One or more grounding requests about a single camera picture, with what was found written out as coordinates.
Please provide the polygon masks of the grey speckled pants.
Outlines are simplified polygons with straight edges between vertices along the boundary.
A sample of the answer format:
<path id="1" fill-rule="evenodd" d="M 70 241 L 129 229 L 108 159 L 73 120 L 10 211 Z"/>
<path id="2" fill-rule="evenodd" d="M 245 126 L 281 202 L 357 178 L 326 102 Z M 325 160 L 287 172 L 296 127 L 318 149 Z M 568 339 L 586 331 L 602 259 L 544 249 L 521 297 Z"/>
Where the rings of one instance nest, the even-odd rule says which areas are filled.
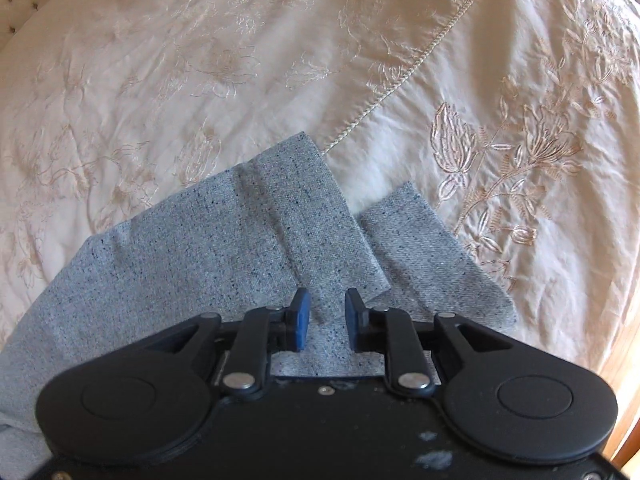
<path id="1" fill-rule="evenodd" d="M 352 214 L 308 136 L 166 198 L 90 237 L 17 324 L 1 353 L 1 427 L 32 432 L 41 387 L 68 368 L 204 312 L 226 320 L 311 296 L 306 349 L 274 367 L 292 376 L 377 373 L 349 351 L 344 295 L 429 320 L 454 311 L 508 330 L 515 309 L 416 188 Z"/>

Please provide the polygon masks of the cream embroidered bedspread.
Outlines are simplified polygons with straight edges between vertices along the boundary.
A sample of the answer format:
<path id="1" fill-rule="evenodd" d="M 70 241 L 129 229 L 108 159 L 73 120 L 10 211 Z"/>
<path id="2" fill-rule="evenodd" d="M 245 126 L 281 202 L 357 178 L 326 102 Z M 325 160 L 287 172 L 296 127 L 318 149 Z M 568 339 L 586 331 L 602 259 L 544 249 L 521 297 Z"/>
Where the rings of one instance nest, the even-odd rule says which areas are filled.
<path id="1" fill-rule="evenodd" d="M 305 131 L 411 181 L 530 344 L 600 370 L 639 262 L 634 0 L 49 0 L 1 47 L 1 331 L 90 235 Z"/>

